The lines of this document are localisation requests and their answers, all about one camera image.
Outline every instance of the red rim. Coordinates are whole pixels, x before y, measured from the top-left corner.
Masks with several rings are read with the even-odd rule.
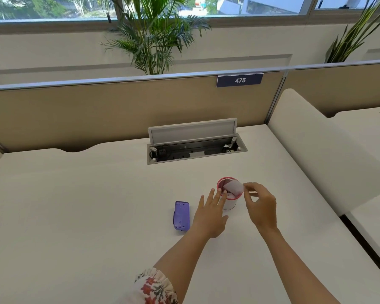
[[[223,181],[224,179],[238,180],[238,179],[233,178],[233,177],[223,177],[223,178],[221,178],[220,180],[218,180],[218,182],[217,182],[217,190],[219,189],[218,184],[219,184],[221,181]],[[228,199],[229,201],[234,201],[235,199],[240,198],[240,197],[242,196],[242,194],[243,194],[243,193],[241,193],[239,196],[236,196],[235,198],[228,198],[228,197],[227,197],[227,199]]]

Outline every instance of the window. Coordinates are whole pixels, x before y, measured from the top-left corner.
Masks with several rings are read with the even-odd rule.
[[[97,0],[0,0],[0,21],[107,18],[103,8]]]
[[[361,9],[367,0],[318,0],[316,9]]]
[[[305,0],[194,0],[181,15],[298,15]]]

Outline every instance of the person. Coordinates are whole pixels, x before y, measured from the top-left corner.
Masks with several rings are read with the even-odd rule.
[[[251,196],[258,197],[254,202]],[[262,236],[292,304],[340,304],[287,244],[277,228],[276,198],[261,184],[245,183],[244,197],[249,217]],[[225,229],[227,198],[211,189],[206,202],[200,198],[189,231],[153,266],[139,275],[119,303],[183,303],[203,248]]]

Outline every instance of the purple stapler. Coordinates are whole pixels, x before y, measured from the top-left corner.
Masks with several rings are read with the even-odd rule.
[[[190,229],[190,204],[185,201],[177,201],[173,213],[173,225],[177,230]]]

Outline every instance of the pen holder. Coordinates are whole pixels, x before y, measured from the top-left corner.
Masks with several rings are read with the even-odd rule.
[[[227,184],[228,182],[231,182],[233,180],[237,180],[237,179],[235,179],[233,177],[223,177],[223,178],[221,178],[217,182],[217,189],[221,189],[222,191],[224,191],[223,186],[225,184]],[[225,204],[224,204],[224,210],[231,210],[232,208],[234,208],[235,205],[236,205],[236,203],[237,203],[238,198],[240,198],[241,196],[242,196],[242,193],[239,194],[238,196],[235,196],[232,193],[228,193],[227,194],[227,200],[225,201]]]

